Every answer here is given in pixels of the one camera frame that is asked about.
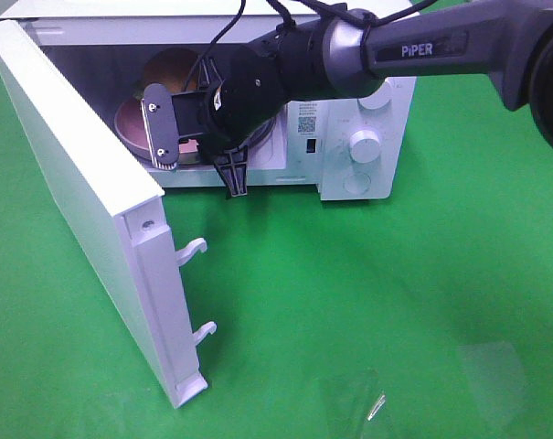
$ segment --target green surface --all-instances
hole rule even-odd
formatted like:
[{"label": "green surface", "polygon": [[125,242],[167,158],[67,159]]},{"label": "green surface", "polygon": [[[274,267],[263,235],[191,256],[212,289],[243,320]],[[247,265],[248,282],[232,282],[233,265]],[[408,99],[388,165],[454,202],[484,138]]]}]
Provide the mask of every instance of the green surface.
[{"label": "green surface", "polygon": [[0,80],[0,438],[553,438],[553,150],[486,78],[419,81],[388,200],[164,203],[177,247],[207,239],[182,274],[218,323],[177,411]]}]

